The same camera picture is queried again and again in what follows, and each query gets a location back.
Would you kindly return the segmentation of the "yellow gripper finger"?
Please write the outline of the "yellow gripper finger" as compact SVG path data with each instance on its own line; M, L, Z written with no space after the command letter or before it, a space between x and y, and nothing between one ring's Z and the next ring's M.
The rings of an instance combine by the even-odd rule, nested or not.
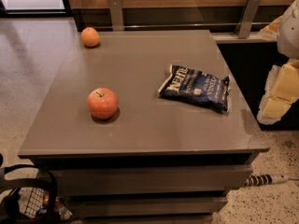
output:
M257 120L272 125L281 120L299 99L299 61L273 65L265 83Z
M268 25L266 25L263 29L261 29L258 33L258 36L264 40L276 40L278 34L278 28L282 17L278 17Z

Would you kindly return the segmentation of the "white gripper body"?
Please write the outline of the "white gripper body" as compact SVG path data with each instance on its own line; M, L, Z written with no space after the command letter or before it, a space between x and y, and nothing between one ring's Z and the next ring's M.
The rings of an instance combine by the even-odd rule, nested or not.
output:
M299 0L294 0L282 15L277 44L279 53L299 59Z

